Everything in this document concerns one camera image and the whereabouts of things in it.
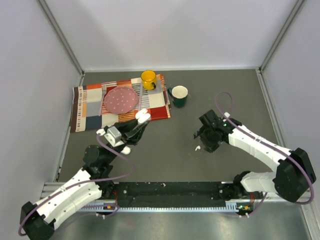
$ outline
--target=white backdrop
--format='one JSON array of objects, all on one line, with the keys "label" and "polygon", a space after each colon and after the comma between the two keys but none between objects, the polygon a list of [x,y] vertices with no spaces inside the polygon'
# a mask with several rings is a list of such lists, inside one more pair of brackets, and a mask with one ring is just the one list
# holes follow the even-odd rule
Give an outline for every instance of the white backdrop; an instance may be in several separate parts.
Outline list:
[{"label": "white backdrop", "polygon": [[46,0],[86,71],[262,64],[297,0]]},{"label": "white backdrop", "polygon": [[0,239],[57,170],[80,76],[37,1],[0,1]]},{"label": "white backdrop", "polygon": [[320,207],[320,1],[307,0],[265,70],[288,146],[305,149]]}]

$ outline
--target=mug handle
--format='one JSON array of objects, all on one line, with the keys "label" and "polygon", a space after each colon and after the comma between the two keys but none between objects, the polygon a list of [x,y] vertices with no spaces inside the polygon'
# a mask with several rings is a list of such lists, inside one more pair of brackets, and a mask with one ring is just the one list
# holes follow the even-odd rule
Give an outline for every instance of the mug handle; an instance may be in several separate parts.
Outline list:
[{"label": "mug handle", "polygon": [[169,87],[167,91],[168,91],[168,94],[173,98],[174,96],[172,95],[172,87]]}]

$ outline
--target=cup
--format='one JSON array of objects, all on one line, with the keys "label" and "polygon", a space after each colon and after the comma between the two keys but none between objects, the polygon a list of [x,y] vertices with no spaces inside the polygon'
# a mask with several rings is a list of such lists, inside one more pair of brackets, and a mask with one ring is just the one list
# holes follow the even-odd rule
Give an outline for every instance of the cup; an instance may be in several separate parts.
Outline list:
[{"label": "cup", "polygon": [[182,108],[186,105],[188,89],[184,86],[175,86],[168,88],[168,94],[173,98],[173,105],[177,108]]},{"label": "cup", "polygon": [[146,70],[141,74],[142,85],[147,90],[156,88],[157,77],[156,73],[152,70]]}]

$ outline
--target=plate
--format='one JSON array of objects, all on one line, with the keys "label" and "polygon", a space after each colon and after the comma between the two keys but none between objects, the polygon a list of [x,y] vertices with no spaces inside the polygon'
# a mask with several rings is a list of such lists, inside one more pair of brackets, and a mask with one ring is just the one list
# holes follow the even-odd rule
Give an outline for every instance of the plate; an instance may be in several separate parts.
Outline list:
[{"label": "plate", "polygon": [[126,114],[135,108],[138,95],[130,87],[117,86],[104,97],[106,109],[113,114]]}]

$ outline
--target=colorful placemat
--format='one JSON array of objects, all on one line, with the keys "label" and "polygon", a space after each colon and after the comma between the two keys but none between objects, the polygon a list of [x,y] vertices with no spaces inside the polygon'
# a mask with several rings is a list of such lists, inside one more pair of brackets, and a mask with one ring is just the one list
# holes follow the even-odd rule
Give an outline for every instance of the colorful placemat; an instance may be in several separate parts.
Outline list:
[{"label": "colorful placemat", "polygon": [[[156,89],[146,90],[143,88],[141,98],[141,109],[148,110],[152,121],[170,118],[169,109],[171,108],[164,76],[157,74],[156,80]],[[139,103],[137,103],[132,111],[125,114],[113,114],[103,104],[102,114],[99,116],[103,85],[107,87],[107,94],[117,86],[125,86],[132,88],[138,94],[138,98],[140,97],[140,77],[75,87],[73,89],[70,122],[71,133],[96,130],[135,118]]]}]

